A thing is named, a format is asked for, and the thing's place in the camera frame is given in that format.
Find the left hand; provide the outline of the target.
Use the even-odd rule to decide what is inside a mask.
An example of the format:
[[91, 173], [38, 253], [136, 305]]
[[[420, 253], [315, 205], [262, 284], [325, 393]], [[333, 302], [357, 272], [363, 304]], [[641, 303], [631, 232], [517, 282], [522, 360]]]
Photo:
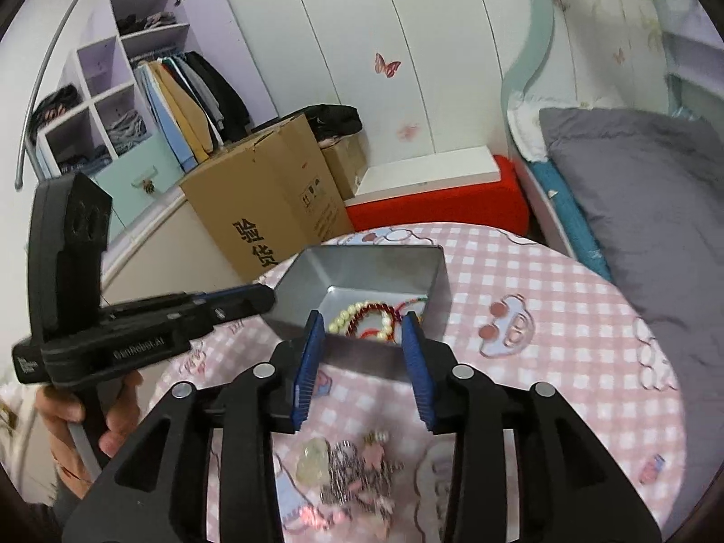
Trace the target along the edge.
[[36, 410], [49, 432], [50, 451], [59, 476], [80, 498], [100, 474], [100, 465], [113, 457], [140, 422], [139, 372], [123, 377], [118, 396], [100, 421], [99, 428], [86, 429], [86, 408], [79, 397], [52, 385], [36, 393]]

